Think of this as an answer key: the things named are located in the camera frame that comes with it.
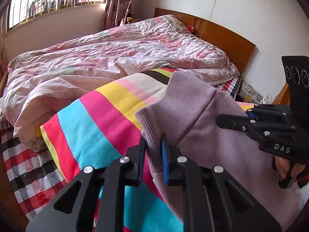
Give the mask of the person's right hand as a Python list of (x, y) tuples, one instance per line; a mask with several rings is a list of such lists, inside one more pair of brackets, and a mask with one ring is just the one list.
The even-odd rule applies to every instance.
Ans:
[(275, 156), (274, 158), (275, 158), (276, 170), (277, 170), (277, 172), (279, 173), (279, 175), (282, 179), (284, 179), (288, 174), (291, 177), (297, 177), (297, 175), (305, 169), (305, 165), (301, 165), (301, 164), (296, 163), (293, 166), (291, 172), (289, 172), (289, 170), (291, 168), (290, 161), (288, 161), (284, 158), (281, 158), (281, 157), (277, 157), (277, 156)]

